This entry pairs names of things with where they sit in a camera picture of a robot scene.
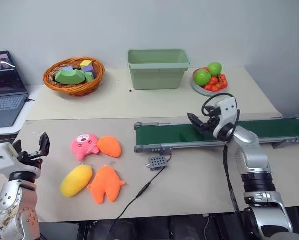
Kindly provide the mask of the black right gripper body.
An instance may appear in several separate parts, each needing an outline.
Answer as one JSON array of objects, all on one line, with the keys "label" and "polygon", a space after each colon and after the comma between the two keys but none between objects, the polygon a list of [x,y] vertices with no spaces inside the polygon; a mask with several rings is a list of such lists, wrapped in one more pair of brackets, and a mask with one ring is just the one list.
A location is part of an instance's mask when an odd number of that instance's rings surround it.
[{"label": "black right gripper body", "polygon": [[209,117],[207,123],[204,124],[205,129],[213,133],[219,125],[221,109],[215,106],[203,106],[201,112],[204,116]]}]

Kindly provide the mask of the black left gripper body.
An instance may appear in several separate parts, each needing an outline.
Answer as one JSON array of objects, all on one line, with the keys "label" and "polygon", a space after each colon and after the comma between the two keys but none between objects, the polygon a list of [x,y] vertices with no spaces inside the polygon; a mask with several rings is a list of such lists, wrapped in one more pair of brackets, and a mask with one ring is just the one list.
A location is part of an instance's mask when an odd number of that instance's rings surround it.
[{"label": "black left gripper body", "polygon": [[27,151],[22,151],[18,153],[17,160],[26,165],[38,168],[39,170],[42,168],[43,160],[39,155],[39,150],[34,153],[28,153]]}]

